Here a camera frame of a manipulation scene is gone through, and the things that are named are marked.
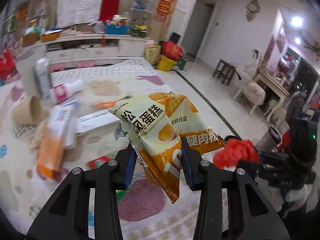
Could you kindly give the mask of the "white gloved right hand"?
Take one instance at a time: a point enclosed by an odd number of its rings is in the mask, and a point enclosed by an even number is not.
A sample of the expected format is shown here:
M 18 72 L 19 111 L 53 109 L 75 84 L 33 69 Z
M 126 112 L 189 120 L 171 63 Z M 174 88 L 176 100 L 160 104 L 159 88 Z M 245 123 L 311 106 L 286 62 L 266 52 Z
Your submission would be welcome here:
M 285 202 L 290 204 L 290 207 L 285 211 L 284 217 L 286 217 L 289 212 L 301 209 L 304 205 L 306 205 L 306 213 L 309 213 L 315 210 L 319 203 L 318 174 L 316 174 L 316 178 L 312 184 L 305 184 L 299 190 L 290 190 L 288 193 L 285 193 L 284 196 L 281 195 L 280 188 L 269 186 L 266 180 L 256 178 L 255 181 L 257 182 L 259 189 L 277 212 L 285 210 Z

